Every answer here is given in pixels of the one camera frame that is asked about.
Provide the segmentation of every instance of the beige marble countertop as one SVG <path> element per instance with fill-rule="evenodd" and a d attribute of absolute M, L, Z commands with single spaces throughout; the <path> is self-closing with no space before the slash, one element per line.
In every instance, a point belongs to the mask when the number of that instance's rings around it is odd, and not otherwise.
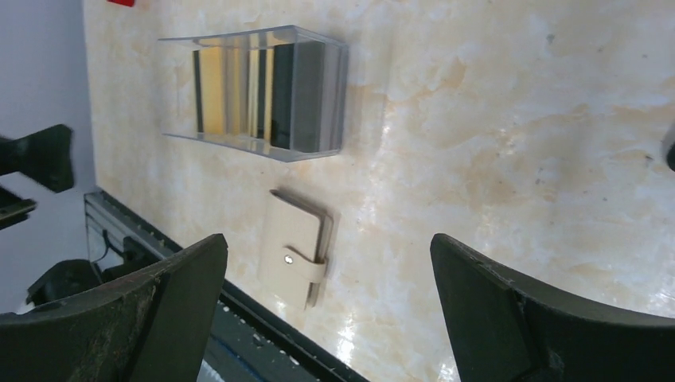
<path fill-rule="evenodd" d="M 98 184 L 373 381 L 456 381 L 429 256 L 445 232 L 600 302 L 675 317 L 675 2 L 85 1 Z M 283 164 L 161 135 L 195 122 L 160 37 L 295 24 L 349 43 L 345 148 Z M 264 198 L 339 213 L 318 305 L 256 280 Z"/>

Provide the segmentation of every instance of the red object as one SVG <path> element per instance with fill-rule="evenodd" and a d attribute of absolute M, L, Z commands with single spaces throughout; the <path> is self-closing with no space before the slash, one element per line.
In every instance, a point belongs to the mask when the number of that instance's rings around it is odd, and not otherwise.
<path fill-rule="evenodd" d="M 120 4 L 121 6 L 134 6 L 136 0 L 108 0 L 108 2 L 114 2 L 115 4 Z"/>

